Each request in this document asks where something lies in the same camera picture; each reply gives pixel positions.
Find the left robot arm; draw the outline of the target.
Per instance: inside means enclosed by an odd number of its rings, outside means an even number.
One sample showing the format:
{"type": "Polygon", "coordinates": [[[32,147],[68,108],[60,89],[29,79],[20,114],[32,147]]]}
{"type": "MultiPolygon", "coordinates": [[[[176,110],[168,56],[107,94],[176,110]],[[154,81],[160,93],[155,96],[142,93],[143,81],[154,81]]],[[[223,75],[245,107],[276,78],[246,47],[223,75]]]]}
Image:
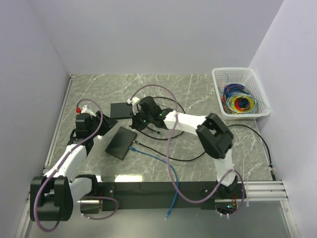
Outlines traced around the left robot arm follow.
{"type": "Polygon", "coordinates": [[[94,146],[94,138],[104,136],[117,124],[100,111],[87,111],[76,116],[62,157],[44,175],[34,177],[30,185],[30,219],[32,221],[67,221],[74,203],[83,196],[94,199],[99,195],[95,175],[73,177],[77,166],[87,158],[94,146]]]}

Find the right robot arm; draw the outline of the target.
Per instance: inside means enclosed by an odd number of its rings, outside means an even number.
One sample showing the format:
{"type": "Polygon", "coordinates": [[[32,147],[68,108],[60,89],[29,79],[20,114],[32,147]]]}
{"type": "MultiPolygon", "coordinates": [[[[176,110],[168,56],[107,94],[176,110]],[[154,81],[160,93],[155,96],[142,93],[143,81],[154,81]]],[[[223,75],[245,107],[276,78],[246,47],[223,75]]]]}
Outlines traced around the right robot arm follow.
{"type": "Polygon", "coordinates": [[[149,124],[166,130],[179,130],[199,138],[205,151],[213,158],[217,192],[221,198],[231,198],[238,183],[232,160],[233,134],[216,114],[194,116],[173,109],[161,109],[153,97],[127,100],[132,106],[132,129],[143,130],[149,124]]]}

